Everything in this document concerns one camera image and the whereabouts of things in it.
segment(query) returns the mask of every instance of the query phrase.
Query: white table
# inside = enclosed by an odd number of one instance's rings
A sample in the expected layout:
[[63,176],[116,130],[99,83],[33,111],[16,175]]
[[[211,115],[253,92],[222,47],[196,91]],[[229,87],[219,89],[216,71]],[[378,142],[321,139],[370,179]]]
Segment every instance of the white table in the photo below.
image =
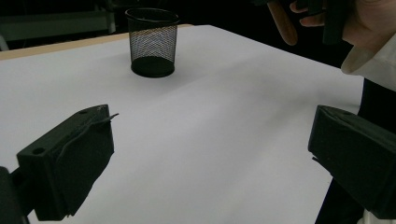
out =
[[357,112],[361,86],[208,25],[179,28],[176,71],[159,79],[132,73],[128,38],[3,60],[0,165],[108,104],[115,154],[62,223],[314,223],[332,179],[307,150],[316,107]]

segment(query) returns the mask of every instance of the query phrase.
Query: cup rim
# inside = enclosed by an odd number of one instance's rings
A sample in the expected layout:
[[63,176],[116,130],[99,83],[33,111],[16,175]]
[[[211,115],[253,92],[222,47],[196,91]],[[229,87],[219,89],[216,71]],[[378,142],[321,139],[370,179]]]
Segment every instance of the cup rim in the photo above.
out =
[[[136,16],[134,16],[131,12],[134,10],[155,10],[155,11],[161,11],[161,12],[165,12],[168,14],[172,14],[174,16],[174,18],[172,20],[150,20],[150,19],[142,19],[142,18],[138,18]],[[161,9],[161,8],[156,8],[156,7],[132,7],[129,8],[125,11],[125,16],[130,19],[130,20],[135,20],[135,21],[142,21],[142,22],[158,22],[158,23],[162,23],[162,22],[167,22],[167,23],[173,23],[173,24],[177,24],[180,21],[180,18],[178,17],[178,15],[175,12],[169,11],[169,10],[165,10],[165,9]]]

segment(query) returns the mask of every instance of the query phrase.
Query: cup base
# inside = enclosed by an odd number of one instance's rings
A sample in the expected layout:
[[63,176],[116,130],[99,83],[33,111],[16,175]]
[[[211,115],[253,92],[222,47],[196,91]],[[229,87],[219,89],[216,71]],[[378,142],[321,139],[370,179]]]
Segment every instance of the cup base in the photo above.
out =
[[162,57],[148,56],[135,59],[131,69],[141,77],[167,77],[175,71],[175,64]]

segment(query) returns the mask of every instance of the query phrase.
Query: mesh basket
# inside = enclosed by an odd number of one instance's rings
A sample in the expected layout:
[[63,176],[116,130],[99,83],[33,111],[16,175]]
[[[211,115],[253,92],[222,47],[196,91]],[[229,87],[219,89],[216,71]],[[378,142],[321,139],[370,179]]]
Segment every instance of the mesh basket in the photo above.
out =
[[143,77],[166,77],[175,71],[177,14],[158,8],[125,11],[128,19],[131,68]]

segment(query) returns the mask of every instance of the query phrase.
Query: white sleeve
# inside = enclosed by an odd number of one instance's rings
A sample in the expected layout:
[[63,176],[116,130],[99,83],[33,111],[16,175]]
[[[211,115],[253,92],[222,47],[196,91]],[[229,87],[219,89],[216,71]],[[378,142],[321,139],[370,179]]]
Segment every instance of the white sleeve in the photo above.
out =
[[396,91],[396,35],[377,54],[354,47],[346,56],[341,70]]
[[396,220],[378,219],[372,213],[364,210],[363,217],[358,221],[358,224],[396,224]]

